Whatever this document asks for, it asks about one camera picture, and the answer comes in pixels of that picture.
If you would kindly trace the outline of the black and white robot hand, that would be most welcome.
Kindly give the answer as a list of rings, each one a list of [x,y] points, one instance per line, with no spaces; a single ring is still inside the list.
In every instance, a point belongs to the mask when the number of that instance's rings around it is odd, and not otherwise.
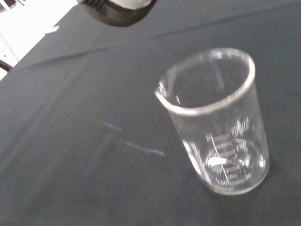
[[[114,27],[129,27],[143,20],[155,0],[79,0],[77,3],[95,20]]]

